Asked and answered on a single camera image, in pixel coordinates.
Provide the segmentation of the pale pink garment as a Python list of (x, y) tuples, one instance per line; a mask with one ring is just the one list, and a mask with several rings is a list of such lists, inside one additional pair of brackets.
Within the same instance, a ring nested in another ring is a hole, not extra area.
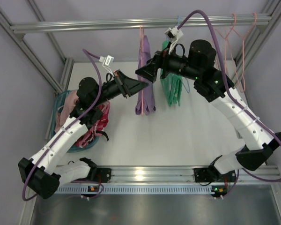
[(59, 97), (66, 98), (64, 99), (62, 105), (57, 105), (57, 110), (55, 112), (55, 133), (57, 133), (60, 128), (65, 124), (67, 118), (70, 116), (70, 113), (72, 112), (72, 110), (76, 106), (77, 101), (79, 100), (79, 97), (77, 96), (77, 90), (65, 91), (65, 93), (60, 94)]

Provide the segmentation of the right aluminium frame post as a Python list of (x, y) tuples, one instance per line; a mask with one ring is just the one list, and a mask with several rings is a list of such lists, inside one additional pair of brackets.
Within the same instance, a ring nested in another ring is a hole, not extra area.
[[(269, 14), (272, 19), (268, 25), (255, 25), (251, 33), (245, 40), (245, 72), (248, 71), (253, 64), (261, 49), (265, 46), (267, 40), (270, 38), (272, 32), (281, 22), (281, 0), (229, 0), (223, 4), (224, 8), (229, 8), (229, 12), (225, 15), (237, 14)], [(242, 70), (242, 53), (241, 48), (237, 49), (235, 55), (231, 58), (235, 61), (237, 72)], [(232, 74), (232, 80), (236, 81), (235, 72)]]

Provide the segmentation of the left aluminium frame post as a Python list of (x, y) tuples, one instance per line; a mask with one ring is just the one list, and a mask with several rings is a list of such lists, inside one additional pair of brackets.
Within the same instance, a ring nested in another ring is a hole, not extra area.
[(36, 69), (36, 71), (47, 81), (47, 83), (54, 89), (56, 93), (62, 93), (66, 91), (68, 88), (71, 72), (73, 70), (74, 60), (72, 58), (66, 59), (54, 36), (52, 34), (47, 35), (53, 45), (53, 48), (57, 51), (58, 54), (60, 54), (61, 60), (64, 63), (61, 82), (56, 81), (51, 76), (44, 63), (38, 58), (31, 46), (24, 39), (25, 34), (15, 33), (15, 30), (12, 29), (12, 25), (13, 24), (8, 16), (5, 15), (5, 12), (0, 8), (0, 26), (18, 46), (21, 52), (26, 56), (28, 61), (33, 65), (34, 69)]

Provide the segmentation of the aluminium hanging rail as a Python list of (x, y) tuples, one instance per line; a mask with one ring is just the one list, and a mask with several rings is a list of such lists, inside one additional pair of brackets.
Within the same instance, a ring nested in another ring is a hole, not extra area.
[[(237, 14), (209, 16), (213, 26), (236, 25), (268, 25), (272, 17), (269, 14)], [(63, 21), (63, 22), (25, 22), (14, 23), (10, 29), (15, 34), (55, 33), (90, 30), (128, 30), (142, 28), (169, 28), (181, 24), (184, 18), (146, 18), (146, 19), (116, 19), (91, 21)]]

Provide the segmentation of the purple trousers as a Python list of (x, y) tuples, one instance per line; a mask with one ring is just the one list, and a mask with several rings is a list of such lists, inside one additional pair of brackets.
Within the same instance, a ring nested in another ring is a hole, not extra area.
[[(150, 58), (151, 52), (148, 37), (144, 35), (142, 40), (140, 41), (138, 68), (141, 68), (142, 66), (146, 65), (147, 61)], [(135, 114), (149, 115), (150, 113), (156, 111), (153, 83), (149, 82), (148, 80), (139, 75), (137, 75), (137, 77), (138, 80), (148, 83), (148, 86), (138, 92), (138, 100), (135, 107)]]

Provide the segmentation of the aluminium frame post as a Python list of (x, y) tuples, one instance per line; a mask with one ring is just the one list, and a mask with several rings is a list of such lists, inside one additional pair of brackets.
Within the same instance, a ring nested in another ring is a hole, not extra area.
[(5, 12), (0, 8), (0, 26), (18, 46), (21, 52), (26, 56), (28, 61), (33, 65), (34, 69), (36, 69), (36, 71), (47, 81), (47, 83), (54, 89), (56, 93), (62, 93), (66, 91), (68, 88), (71, 72), (73, 70), (74, 60), (72, 58), (66, 59), (54, 36), (52, 34), (47, 35), (53, 45), (53, 48), (57, 51), (58, 54), (60, 54), (61, 60), (64, 63), (61, 82), (56, 81), (51, 76), (44, 63), (38, 58), (31, 46), (24, 39), (25, 34), (15, 33), (15, 30), (12, 29), (12, 25), (13, 24), (8, 16), (5, 15)]
[[(245, 72), (248, 71), (253, 64), (261, 49), (265, 46), (267, 40), (270, 38), (272, 32), (281, 22), (281, 0), (229, 0), (223, 4), (224, 8), (229, 8), (229, 12), (225, 15), (237, 14), (269, 14), (272, 19), (268, 25), (255, 25), (251, 33), (245, 40)], [(237, 49), (235, 55), (231, 58), (235, 61), (237, 72), (242, 70), (242, 53), (241, 48)], [(236, 81), (235, 72), (232, 74), (232, 80)]]

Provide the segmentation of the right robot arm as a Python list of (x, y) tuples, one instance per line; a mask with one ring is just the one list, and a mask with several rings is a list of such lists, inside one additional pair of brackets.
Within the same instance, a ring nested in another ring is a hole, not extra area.
[(251, 175), (281, 146), (281, 132), (267, 128), (249, 109), (225, 72), (214, 67), (215, 57), (216, 50), (205, 40), (193, 41), (188, 56), (170, 52), (167, 46), (156, 51), (136, 74), (153, 83), (161, 69), (161, 79), (175, 74), (194, 80), (195, 90), (227, 118), (245, 142), (240, 150), (218, 156), (207, 172), (214, 180), (238, 169)]

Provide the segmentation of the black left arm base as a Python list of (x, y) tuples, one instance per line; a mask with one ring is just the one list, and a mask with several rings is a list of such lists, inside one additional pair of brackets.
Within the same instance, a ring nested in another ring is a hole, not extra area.
[(85, 157), (80, 158), (79, 161), (86, 163), (90, 170), (86, 177), (77, 178), (74, 182), (95, 181), (99, 183), (107, 183), (111, 179), (111, 168), (98, 168), (96, 163)]

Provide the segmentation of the pink camouflage trousers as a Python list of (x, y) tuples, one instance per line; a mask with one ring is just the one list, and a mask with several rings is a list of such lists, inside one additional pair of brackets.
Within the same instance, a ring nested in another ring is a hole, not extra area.
[(104, 129), (109, 122), (108, 116), (109, 116), (110, 106), (111, 104), (109, 101), (99, 105), (98, 109), (102, 111), (103, 113), (102, 117), (94, 124), (92, 128), (88, 130), (88, 132), (84, 136), (80, 137), (76, 141), (76, 143), (74, 144), (75, 147), (79, 147), (83, 149), (90, 147), (101, 136), (104, 136), (106, 140), (109, 141), (109, 137), (107, 133), (104, 131)]

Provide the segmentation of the teal plastic laundry basket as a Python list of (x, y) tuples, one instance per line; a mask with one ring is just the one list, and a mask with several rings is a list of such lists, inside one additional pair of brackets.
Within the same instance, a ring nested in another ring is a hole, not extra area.
[[(70, 90), (64, 91), (61, 94), (57, 95), (54, 100), (53, 110), (52, 110), (52, 121), (50, 125), (49, 131), (49, 138), (51, 139), (55, 135), (55, 127), (57, 125), (57, 113), (60, 113), (63, 109), (63, 105), (65, 103), (66, 97), (70, 94)], [(86, 147), (77, 147), (73, 145), (69, 150), (68, 153), (77, 153), (81, 151), (85, 151), (91, 149), (99, 140), (99, 136), (95, 137), (91, 142), (88, 143)]]

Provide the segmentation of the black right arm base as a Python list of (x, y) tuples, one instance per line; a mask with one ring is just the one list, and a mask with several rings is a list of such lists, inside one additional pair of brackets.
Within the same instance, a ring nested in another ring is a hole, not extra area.
[(224, 181), (223, 175), (214, 166), (215, 162), (212, 162), (209, 166), (195, 168), (194, 178), (196, 183), (213, 183)]

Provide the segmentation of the aluminium front rail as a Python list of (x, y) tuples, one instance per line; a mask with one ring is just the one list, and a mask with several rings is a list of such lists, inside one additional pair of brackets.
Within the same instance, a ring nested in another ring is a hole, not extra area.
[[(203, 166), (98, 166), (98, 168), (111, 168), (112, 184), (184, 184), (196, 183), (193, 170)], [(263, 165), (249, 175), (244, 170), (231, 171), (223, 175), (224, 181), (232, 184), (238, 177), (238, 183), (255, 184), (263, 178), (267, 183), (281, 177), (279, 169), (273, 165)]]

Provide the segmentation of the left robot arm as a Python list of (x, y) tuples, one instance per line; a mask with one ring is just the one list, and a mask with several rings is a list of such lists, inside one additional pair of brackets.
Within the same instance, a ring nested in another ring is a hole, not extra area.
[(22, 158), (18, 163), (24, 183), (22, 198), (26, 189), (32, 189), (43, 199), (51, 197), (60, 186), (75, 180), (95, 181), (97, 165), (85, 157), (65, 166), (58, 166), (68, 150), (99, 121), (103, 112), (99, 106), (123, 95), (131, 97), (148, 87), (148, 83), (130, 78), (117, 70), (112, 80), (103, 83), (92, 77), (83, 78), (77, 90), (78, 102), (66, 122), (53, 138), (31, 158)]

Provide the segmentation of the green tie-dye trousers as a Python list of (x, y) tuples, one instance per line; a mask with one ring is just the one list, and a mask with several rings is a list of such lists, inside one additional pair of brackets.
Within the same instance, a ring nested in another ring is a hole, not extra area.
[(168, 74), (166, 78), (161, 79), (161, 85), (169, 106), (181, 106), (181, 94), (183, 80), (182, 77), (175, 74)]

